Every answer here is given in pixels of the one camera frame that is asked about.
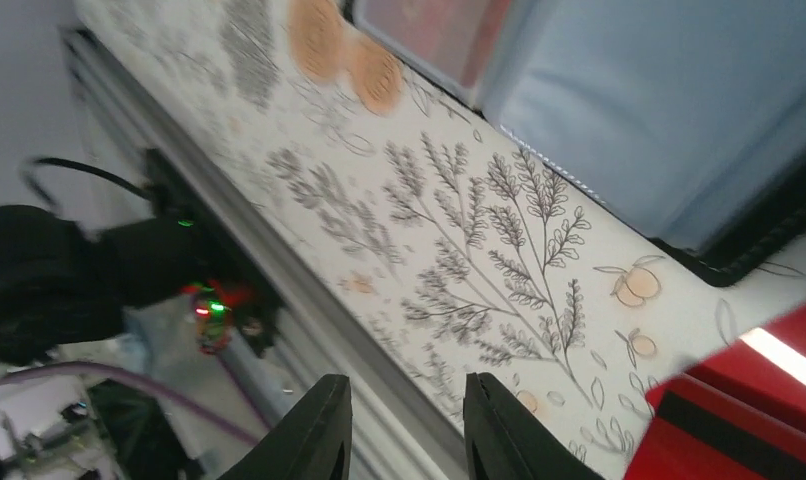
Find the red card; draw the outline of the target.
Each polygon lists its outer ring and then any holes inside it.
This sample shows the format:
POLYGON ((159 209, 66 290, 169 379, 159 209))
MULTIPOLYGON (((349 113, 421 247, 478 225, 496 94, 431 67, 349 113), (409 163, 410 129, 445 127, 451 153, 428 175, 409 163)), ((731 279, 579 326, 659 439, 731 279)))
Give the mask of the red card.
POLYGON ((806 433, 806 304, 741 334, 686 373, 806 433))
POLYGON ((806 433, 690 377, 659 391, 626 479, 806 479, 806 433))

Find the floral patterned table mat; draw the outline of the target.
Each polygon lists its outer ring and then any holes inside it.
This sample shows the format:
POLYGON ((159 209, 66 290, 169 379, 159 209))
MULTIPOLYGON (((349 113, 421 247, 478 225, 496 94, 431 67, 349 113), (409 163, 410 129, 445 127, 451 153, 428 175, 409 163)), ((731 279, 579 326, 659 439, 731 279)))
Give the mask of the floral patterned table mat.
POLYGON ((706 285, 337 1, 76 8, 455 429, 465 375, 489 371, 619 479, 648 390, 806 302, 806 236, 706 285))

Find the red card bottom left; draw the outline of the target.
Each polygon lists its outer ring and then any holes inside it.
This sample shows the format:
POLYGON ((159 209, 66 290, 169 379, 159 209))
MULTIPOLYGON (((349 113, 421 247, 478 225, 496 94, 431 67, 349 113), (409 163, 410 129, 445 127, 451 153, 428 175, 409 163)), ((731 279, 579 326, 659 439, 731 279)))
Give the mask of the red card bottom left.
POLYGON ((690 377, 659 391, 626 479, 806 479, 806 433, 690 377))

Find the aluminium rail frame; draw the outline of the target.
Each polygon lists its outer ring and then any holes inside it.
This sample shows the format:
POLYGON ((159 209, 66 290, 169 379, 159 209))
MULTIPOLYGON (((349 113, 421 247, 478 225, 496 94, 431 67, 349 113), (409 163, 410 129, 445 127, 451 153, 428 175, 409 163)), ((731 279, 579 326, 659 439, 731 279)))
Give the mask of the aluminium rail frame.
POLYGON ((218 358, 264 421, 279 422, 317 379, 347 375, 355 479, 463 479, 465 445, 370 332, 347 311, 144 86, 88 30, 61 34, 71 81, 156 209, 209 245, 205 290, 230 307, 218 358))

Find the red card bottom middle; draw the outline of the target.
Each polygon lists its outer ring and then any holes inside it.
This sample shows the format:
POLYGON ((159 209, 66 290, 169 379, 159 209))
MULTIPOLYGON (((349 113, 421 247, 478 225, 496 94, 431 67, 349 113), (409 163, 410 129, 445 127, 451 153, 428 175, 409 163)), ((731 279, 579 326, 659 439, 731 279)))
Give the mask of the red card bottom middle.
POLYGON ((806 304, 741 334, 686 373, 806 433, 806 304))

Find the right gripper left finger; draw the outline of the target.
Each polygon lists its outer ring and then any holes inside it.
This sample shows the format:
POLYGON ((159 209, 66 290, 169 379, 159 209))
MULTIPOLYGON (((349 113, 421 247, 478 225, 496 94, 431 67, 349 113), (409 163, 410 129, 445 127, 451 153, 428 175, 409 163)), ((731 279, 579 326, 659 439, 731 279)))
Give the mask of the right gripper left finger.
POLYGON ((326 374, 219 479, 347 479, 352 417, 349 378, 326 374))

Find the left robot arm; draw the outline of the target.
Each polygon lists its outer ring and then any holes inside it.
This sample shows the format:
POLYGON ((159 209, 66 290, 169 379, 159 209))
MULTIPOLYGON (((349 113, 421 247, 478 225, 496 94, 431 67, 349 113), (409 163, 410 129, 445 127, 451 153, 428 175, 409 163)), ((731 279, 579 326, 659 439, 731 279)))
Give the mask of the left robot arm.
POLYGON ((199 231, 149 218, 88 237, 38 207, 0 206, 0 363, 23 366, 60 344, 123 332, 145 308, 206 277, 199 231))

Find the black card holder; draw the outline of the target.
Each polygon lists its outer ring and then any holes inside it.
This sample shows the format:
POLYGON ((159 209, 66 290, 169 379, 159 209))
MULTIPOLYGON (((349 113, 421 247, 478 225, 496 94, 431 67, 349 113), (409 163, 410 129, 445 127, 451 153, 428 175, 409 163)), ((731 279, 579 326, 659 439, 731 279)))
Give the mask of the black card holder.
POLYGON ((806 1, 348 1, 343 13, 710 285, 806 232, 806 1))

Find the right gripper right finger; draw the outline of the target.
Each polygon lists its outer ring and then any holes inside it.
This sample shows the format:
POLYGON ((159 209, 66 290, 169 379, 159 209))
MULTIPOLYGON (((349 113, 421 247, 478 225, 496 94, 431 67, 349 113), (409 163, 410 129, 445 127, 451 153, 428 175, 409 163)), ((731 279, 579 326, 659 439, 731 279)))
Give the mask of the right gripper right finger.
POLYGON ((492 374, 469 373, 463 401, 468 476, 598 479, 492 374))

